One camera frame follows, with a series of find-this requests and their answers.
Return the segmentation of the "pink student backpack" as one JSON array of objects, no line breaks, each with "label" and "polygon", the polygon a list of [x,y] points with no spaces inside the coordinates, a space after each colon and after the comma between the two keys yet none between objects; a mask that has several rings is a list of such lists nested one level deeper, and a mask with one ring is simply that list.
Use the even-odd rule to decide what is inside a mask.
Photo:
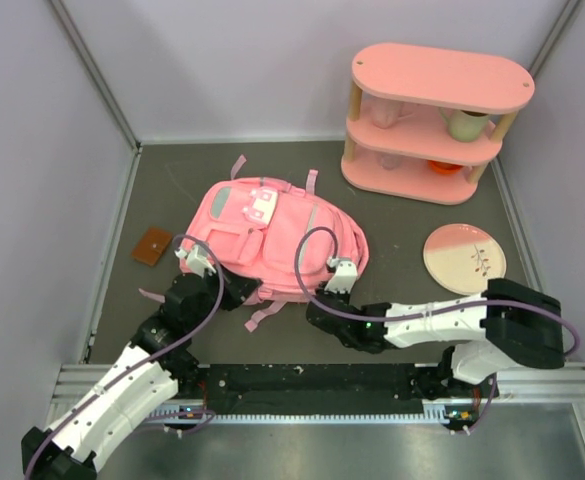
[{"label": "pink student backpack", "polygon": [[307,291],[328,282],[327,262],[352,259],[360,276],[369,261],[367,239],[344,211],[315,193],[317,171],[310,170],[304,187],[269,177],[241,178],[245,164],[238,157],[226,181],[214,184],[203,197],[174,251],[189,250],[197,241],[212,250],[226,272],[259,279],[260,288],[246,305],[265,303],[246,322],[248,331],[287,303],[305,303]]}]

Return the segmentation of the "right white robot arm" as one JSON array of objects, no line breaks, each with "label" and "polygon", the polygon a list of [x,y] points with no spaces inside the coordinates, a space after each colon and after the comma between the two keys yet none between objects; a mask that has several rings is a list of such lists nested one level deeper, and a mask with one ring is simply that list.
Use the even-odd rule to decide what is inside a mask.
[{"label": "right white robot arm", "polygon": [[426,304],[381,302],[357,308],[346,293],[320,288],[307,321],[342,346],[369,354],[444,343],[434,367],[412,366],[413,393],[434,400],[464,396],[515,367],[556,370],[565,364],[558,300],[507,279],[478,294]]}]

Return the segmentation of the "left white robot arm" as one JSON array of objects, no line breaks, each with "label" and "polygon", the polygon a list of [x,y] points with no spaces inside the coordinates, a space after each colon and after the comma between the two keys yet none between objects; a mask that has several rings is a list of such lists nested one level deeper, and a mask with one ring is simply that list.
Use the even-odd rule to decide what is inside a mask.
[{"label": "left white robot arm", "polygon": [[94,479],[113,451],[165,401],[198,387],[192,338],[219,310],[243,305],[261,286],[232,272],[180,274],[108,372],[52,425],[21,440],[27,479]]}]

